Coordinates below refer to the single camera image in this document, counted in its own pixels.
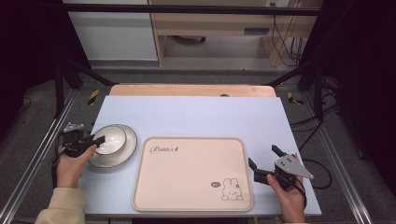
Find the beige sleeve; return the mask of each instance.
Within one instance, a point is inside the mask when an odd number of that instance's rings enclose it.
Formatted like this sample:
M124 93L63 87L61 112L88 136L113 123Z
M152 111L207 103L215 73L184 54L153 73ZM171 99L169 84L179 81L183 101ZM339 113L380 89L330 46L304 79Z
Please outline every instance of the beige sleeve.
M85 223L83 212L87 195L80 189L54 189L49 208L42 210L36 224Z

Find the human hand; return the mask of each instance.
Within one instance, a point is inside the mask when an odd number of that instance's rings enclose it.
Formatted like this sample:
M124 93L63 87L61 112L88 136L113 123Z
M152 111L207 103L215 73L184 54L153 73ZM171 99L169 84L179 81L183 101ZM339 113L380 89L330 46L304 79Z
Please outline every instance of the human hand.
M78 188L78 180L82 175L85 163L93 155L96 145L88 147L88 149L77 158L69 157L64 153L59 158L58 167L56 169L57 188Z
M289 223L304 223L304 197L301 192L296 188L286 191L283 190L279 182L272 175L267 175L267 180L279 199L283 221ZM295 185L302 189L303 178L297 176L297 180Z

